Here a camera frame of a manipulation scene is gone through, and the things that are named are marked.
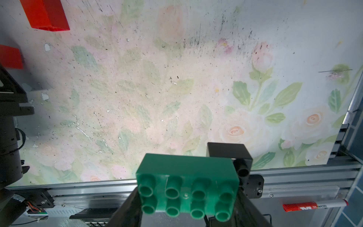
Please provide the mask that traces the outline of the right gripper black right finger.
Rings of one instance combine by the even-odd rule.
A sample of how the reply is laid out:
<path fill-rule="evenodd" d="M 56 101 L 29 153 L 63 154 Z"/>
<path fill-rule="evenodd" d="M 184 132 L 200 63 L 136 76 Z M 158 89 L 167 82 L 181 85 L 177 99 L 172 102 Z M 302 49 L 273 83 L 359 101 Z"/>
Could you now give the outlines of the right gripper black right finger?
<path fill-rule="evenodd" d="M 267 219 L 239 188 L 231 216 L 232 227 L 272 227 Z"/>

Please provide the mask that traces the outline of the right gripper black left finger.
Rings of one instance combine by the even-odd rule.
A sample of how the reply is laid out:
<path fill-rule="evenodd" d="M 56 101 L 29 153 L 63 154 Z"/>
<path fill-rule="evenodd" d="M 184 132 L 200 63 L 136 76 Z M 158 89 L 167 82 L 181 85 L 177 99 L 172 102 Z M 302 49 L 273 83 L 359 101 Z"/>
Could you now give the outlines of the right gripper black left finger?
<path fill-rule="evenodd" d="M 122 206 L 112 215 L 107 227 L 140 227 L 143 211 L 141 197 L 136 187 Z"/>

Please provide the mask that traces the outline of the black lego brick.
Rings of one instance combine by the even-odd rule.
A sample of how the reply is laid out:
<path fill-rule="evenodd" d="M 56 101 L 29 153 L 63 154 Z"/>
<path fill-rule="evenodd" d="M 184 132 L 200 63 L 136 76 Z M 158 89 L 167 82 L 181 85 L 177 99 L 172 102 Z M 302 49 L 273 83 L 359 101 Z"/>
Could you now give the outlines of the black lego brick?
<path fill-rule="evenodd" d="M 248 184 L 253 158 L 244 144 L 208 142 L 207 156 L 231 159 L 240 179 L 240 186 Z"/>

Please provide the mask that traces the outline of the green long lego brick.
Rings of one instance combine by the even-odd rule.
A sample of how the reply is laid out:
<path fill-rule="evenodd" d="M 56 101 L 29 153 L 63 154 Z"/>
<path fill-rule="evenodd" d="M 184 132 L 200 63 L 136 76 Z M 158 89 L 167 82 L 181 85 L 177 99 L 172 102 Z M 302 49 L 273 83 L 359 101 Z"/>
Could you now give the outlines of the green long lego brick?
<path fill-rule="evenodd" d="M 230 220 L 240 183 L 231 159 L 150 153 L 136 179 L 145 214 L 210 215 L 220 222 Z"/>

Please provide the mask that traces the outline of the red lego brick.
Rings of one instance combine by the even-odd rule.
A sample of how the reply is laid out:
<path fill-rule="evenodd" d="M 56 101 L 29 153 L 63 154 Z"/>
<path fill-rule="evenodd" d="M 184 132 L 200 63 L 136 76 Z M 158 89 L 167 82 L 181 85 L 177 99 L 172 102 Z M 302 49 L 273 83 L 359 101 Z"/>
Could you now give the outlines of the red lego brick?
<path fill-rule="evenodd" d="M 70 30 L 60 0 L 20 0 L 20 3 L 32 28 L 51 32 Z"/>
<path fill-rule="evenodd" d="M 14 47 L 0 45 L 1 65 L 9 69 L 23 69 L 20 50 Z"/>

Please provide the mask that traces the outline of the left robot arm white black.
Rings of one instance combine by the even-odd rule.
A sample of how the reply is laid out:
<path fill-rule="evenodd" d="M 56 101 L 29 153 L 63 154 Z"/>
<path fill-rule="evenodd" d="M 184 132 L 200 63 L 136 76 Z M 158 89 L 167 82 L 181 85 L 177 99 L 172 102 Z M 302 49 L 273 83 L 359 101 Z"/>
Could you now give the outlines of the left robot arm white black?
<path fill-rule="evenodd" d="M 32 115 L 34 109 L 21 106 L 28 102 L 26 92 L 3 66 L 1 83 L 1 226 L 9 227 L 25 212 L 27 205 L 13 199 L 14 193 L 6 187 L 29 170 L 29 166 L 23 166 L 19 153 L 22 146 L 18 145 L 20 138 L 25 143 L 25 133 L 16 129 L 14 117 Z"/>

